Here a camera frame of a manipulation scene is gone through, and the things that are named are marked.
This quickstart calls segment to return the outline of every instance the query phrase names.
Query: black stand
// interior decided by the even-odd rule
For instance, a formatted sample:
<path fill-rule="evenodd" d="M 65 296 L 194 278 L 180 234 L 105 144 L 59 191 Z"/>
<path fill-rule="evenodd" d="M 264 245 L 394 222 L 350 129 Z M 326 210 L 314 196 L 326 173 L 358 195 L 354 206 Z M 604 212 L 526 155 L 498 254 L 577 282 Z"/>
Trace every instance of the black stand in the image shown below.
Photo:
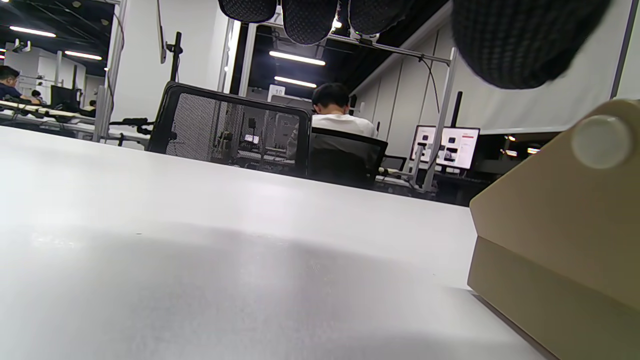
<path fill-rule="evenodd" d="M 167 44 L 166 49 L 173 54 L 173 61 L 171 63 L 171 81 L 178 79 L 178 67 L 180 66 L 180 54 L 183 50 L 180 46 L 182 44 L 182 33 L 180 31 L 175 33 L 175 43 Z"/>

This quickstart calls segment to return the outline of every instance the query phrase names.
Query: black chair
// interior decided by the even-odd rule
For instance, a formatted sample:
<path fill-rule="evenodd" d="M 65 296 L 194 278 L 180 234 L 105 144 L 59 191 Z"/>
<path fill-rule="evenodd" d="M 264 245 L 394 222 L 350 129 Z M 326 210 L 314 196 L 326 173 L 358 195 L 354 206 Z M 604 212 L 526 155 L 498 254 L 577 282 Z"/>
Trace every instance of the black chair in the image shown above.
<path fill-rule="evenodd" d="M 181 158 L 303 177 L 309 112 L 169 82 L 147 150 Z M 298 127 L 296 158 L 286 147 Z"/>
<path fill-rule="evenodd" d="M 406 163 L 406 158 L 402 156 L 394 156 L 394 155 L 385 155 L 382 158 L 383 168 L 392 168 L 394 170 L 402 171 L 404 169 L 404 164 Z"/>
<path fill-rule="evenodd" d="M 308 177 L 355 188 L 373 187 L 387 142 L 313 127 Z"/>

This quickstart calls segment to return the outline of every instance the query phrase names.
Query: round white button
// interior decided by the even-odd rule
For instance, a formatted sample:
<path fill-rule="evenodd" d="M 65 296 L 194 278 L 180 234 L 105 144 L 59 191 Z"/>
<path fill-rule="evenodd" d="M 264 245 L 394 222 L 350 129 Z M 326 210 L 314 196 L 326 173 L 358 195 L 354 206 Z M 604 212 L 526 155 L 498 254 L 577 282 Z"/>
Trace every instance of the round white button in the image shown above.
<path fill-rule="evenodd" d="M 584 119 L 573 131 L 575 157 L 590 168 L 605 169 L 621 164 L 633 149 L 633 136 L 624 121 L 608 115 Z"/>

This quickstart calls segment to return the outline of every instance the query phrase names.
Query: fluorescent light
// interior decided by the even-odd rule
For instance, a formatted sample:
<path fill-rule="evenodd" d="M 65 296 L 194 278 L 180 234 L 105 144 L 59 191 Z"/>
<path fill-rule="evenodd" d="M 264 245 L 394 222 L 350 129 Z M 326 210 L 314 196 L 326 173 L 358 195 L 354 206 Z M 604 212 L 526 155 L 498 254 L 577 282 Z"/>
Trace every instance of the fluorescent light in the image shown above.
<path fill-rule="evenodd" d="M 276 79 L 277 81 L 283 81 L 285 83 L 292 83 L 292 84 L 296 84 L 296 85 L 308 86 L 310 88 L 315 88 L 316 87 L 316 84 L 306 83 L 304 81 L 299 81 L 299 80 L 281 78 L 280 76 L 276 76 L 274 79 Z"/>
<path fill-rule="evenodd" d="M 303 62 L 303 63 L 309 63 L 309 64 L 314 64 L 314 65 L 324 66 L 326 64 L 322 60 L 317 60 L 317 59 L 312 59 L 312 58 L 304 58 L 304 57 L 298 56 L 298 55 L 279 53 L 278 51 L 270 51 L 269 55 L 274 56 L 276 58 L 295 60 L 295 61 L 300 61 L 300 62 Z"/>
<path fill-rule="evenodd" d="M 25 28 L 18 28 L 17 26 L 9 26 L 9 28 L 11 30 L 14 31 L 20 31 L 21 33 L 29 33 L 29 34 L 34 34 L 34 35 L 42 35 L 43 37 L 50 37 L 50 38 L 54 38 L 56 37 L 56 34 L 54 33 L 48 33 L 46 31 L 40 31 L 40 30 L 32 30 L 32 29 L 25 29 Z"/>
<path fill-rule="evenodd" d="M 81 58 L 87 58 L 87 59 L 102 60 L 100 56 L 76 53 L 75 51 L 65 51 L 65 54 L 71 55 L 71 56 L 79 56 Z"/>

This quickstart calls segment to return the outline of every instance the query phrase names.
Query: black hair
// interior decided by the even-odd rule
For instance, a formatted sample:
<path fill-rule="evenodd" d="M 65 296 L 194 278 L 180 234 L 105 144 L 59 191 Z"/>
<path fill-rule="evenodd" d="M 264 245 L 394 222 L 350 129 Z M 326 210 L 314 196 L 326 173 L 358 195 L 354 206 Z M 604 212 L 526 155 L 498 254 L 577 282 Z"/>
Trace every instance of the black hair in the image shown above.
<path fill-rule="evenodd" d="M 0 65 L 0 81 L 7 80 L 8 78 L 18 78 L 20 72 L 12 67 L 6 65 Z"/>
<path fill-rule="evenodd" d="M 349 104 L 349 90 L 340 83 L 324 84 L 314 91 L 311 101 L 313 105 L 321 105 L 324 108 L 329 105 L 344 108 Z"/>

